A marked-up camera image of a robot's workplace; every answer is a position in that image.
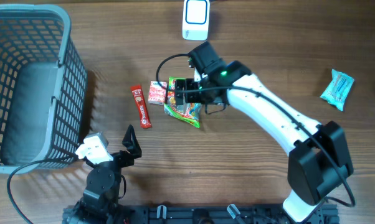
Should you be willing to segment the teal tissue pack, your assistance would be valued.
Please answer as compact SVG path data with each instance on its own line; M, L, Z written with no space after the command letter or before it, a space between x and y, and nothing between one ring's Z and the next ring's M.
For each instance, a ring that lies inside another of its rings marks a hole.
M332 81L320 98L335 106L338 110L343 111L345 101L354 84L354 78L335 69L331 70L331 75Z

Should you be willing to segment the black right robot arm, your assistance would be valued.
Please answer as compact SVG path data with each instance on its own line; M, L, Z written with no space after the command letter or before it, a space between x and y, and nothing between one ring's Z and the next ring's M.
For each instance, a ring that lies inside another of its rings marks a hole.
M334 121L321 124L273 94L239 61L225 63L209 42L189 53L194 78L177 81L177 100L203 105L231 106L251 118L279 143L288 156L288 183L292 189L282 208L294 222L302 223L340 185L355 205L346 179L353 163L344 130Z

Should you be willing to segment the Haribo gummy candy bag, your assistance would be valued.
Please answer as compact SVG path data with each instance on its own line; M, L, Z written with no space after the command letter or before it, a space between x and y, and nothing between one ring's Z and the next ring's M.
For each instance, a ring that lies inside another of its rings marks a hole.
M177 105L174 92L167 92L164 112L176 119L193 125L195 128L200 128L199 115L201 108L202 105L200 103L185 103L183 101L182 105Z

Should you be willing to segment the red Nescafe coffee stick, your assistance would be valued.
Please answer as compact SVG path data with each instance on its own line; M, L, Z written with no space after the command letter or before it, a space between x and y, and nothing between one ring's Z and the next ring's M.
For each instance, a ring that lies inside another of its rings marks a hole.
M147 108L146 108L146 103L145 103L145 99L144 99L143 90L141 88L141 85L133 85L131 87L131 92L133 94L133 98L134 98L134 101L136 103L136 107L137 107L138 112L139 112L140 126L143 129L151 128L152 125L151 125L150 118L148 116L148 111L147 111Z

